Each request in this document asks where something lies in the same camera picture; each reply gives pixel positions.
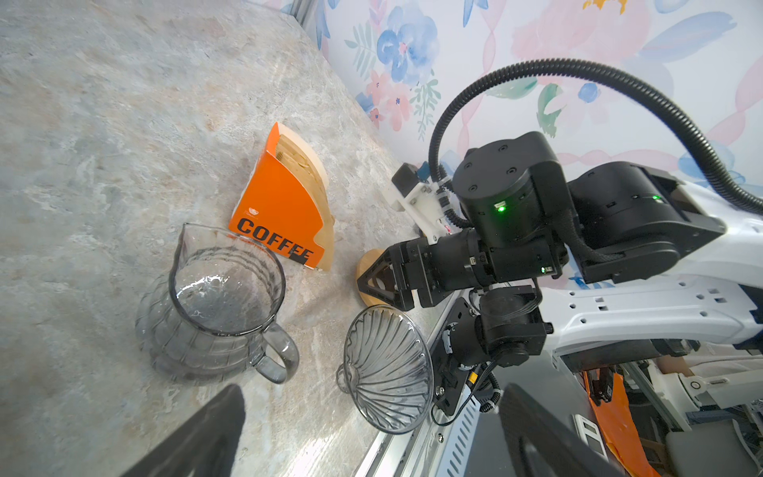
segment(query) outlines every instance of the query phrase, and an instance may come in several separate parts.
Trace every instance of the black cable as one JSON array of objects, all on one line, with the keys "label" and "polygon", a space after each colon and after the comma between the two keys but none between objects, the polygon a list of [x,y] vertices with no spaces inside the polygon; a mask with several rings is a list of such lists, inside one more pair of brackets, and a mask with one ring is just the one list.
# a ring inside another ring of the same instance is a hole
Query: black cable
[{"label": "black cable", "polygon": [[[445,177],[445,176],[447,176],[447,175],[448,175],[448,173],[447,173],[447,172],[445,172],[445,166],[443,166],[442,164],[440,164],[440,165],[439,165],[439,177],[440,177],[440,178],[443,178],[443,177]],[[446,188],[446,189],[448,189],[449,191],[453,192],[453,183],[452,183],[452,182],[450,182],[450,179],[446,180],[446,181],[443,183],[443,187],[444,187],[444,188]]]},{"label": "black cable", "polygon": [[495,375],[492,372],[488,375],[488,381],[490,382],[490,386],[493,388],[493,395],[490,398],[477,399],[477,401],[480,403],[479,411],[482,414],[497,408],[498,401],[501,399],[501,387],[498,385],[498,380],[495,378]]},{"label": "black cable", "polygon": [[446,192],[445,188],[440,187],[437,189],[437,200],[439,200],[439,206],[443,208],[443,213],[451,224],[462,229],[472,226],[470,221],[459,217],[456,214],[456,211],[453,210],[453,206],[450,204],[450,199],[448,198],[448,193]]},{"label": "black cable", "polygon": [[538,286],[538,279],[533,278],[533,284],[535,285],[535,298],[528,301],[527,303],[522,305],[520,308],[502,317],[501,319],[509,321],[513,318],[522,316],[523,314],[532,313],[533,311],[535,311],[536,308],[538,308],[541,301],[543,301],[543,292],[541,292],[540,286]]},{"label": "black cable", "polygon": [[461,404],[461,407],[459,408],[458,412],[456,412],[456,415],[453,416],[453,419],[451,419],[450,421],[440,423],[440,422],[437,422],[437,419],[434,417],[434,409],[437,407],[437,404],[440,401],[443,400],[443,398],[440,398],[440,400],[438,402],[432,404],[432,408],[430,409],[430,417],[432,418],[432,422],[437,424],[440,427],[446,427],[446,426],[449,426],[450,424],[453,424],[454,422],[456,422],[456,419],[458,419],[459,416],[461,415],[461,411],[463,411],[464,408],[466,407],[466,405],[469,403],[469,401],[472,400],[472,397],[475,395],[475,391],[477,391],[477,388],[488,377],[488,375],[491,374],[491,371],[493,369],[495,369],[496,365],[497,365],[497,363],[495,361],[492,361],[488,365],[488,367],[485,369],[485,371],[483,371],[480,374],[480,376],[477,378],[477,382],[475,382],[475,385],[472,387],[472,392],[469,393],[469,397],[466,398],[466,401],[464,401],[464,404]]},{"label": "black cable", "polygon": [[570,250],[575,255],[582,256],[591,262],[602,263],[610,260],[619,259],[622,255],[619,253],[601,253],[588,246],[582,237],[578,235],[575,229],[575,222],[572,220],[572,211],[567,209],[553,219],[554,230],[562,239],[562,242],[569,245]]},{"label": "black cable", "polygon": [[[585,79],[608,86],[631,98],[657,116],[675,134],[718,195],[743,211],[763,214],[763,199],[750,194],[734,182],[702,131],[675,103],[635,76],[611,66],[585,60],[557,58],[525,61],[505,66],[482,76],[459,93],[450,102],[432,130],[429,164],[433,182],[441,179],[438,157],[445,129],[461,108],[496,85],[531,76],[570,76]],[[450,219],[446,206],[443,206],[443,210]]]}]

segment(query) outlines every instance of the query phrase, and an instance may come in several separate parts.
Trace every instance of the orange cloth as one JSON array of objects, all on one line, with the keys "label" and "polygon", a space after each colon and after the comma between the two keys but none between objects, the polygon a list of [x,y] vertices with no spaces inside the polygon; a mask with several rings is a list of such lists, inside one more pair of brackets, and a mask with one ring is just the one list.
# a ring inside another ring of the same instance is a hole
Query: orange cloth
[{"label": "orange cloth", "polygon": [[639,433],[630,415],[623,377],[615,374],[612,402],[602,402],[601,406],[596,406],[590,398],[587,373],[584,380],[586,392],[589,393],[588,400],[591,401],[591,407],[596,414],[601,435],[612,454],[633,477],[660,477],[646,460]]}]

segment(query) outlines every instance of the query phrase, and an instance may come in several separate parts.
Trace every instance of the wall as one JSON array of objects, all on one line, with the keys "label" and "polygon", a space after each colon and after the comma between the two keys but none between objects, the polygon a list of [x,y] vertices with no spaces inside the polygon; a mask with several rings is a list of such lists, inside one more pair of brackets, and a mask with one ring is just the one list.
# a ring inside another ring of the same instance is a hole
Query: wall
[{"label": "wall", "polygon": [[[757,195],[761,27],[763,2],[755,0],[316,0],[305,24],[401,162],[427,159],[440,114],[485,73],[574,57],[624,69],[669,95]],[[707,186],[645,109],[594,83],[559,77],[508,83],[472,101],[446,131],[441,160],[454,169],[470,147],[533,130],[545,134],[568,179],[629,160]]]}]

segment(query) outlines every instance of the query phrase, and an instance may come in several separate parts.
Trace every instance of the marble countertop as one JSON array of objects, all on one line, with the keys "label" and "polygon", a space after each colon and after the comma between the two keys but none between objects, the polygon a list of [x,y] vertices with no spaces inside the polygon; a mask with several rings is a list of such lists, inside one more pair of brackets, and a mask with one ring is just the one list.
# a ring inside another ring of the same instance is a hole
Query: marble countertop
[{"label": "marble countertop", "polygon": [[[278,322],[301,364],[285,385],[231,380],[246,400],[233,473],[352,474],[376,431],[334,372],[364,308],[358,259],[414,238],[381,194],[399,162],[293,18],[65,3],[0,7],[3,474],[119,475],[227,384],[158,375],[135,314],[183,222],[227,225],[276,121],[326,166],[336,254],[331,272],[282,260]],[[411,313],[425,336],[441,307]]]}]

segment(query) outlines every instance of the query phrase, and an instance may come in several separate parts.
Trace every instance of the pitcher handle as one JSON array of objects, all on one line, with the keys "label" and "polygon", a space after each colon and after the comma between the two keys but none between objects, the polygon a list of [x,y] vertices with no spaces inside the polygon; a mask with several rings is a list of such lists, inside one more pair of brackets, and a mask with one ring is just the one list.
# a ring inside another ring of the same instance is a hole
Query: pitcher handle
[{"label": "pitcher handle", "polygon": [[262,332],[262,337],[275,350],[285,366],[281,366],[269,357],[263,356],[254,367],[259,374],[275,384],[287,382],[297,372],[299,367],[299,350],[297,350],[297,345],[276,322],[271,323],[265,328]]}]

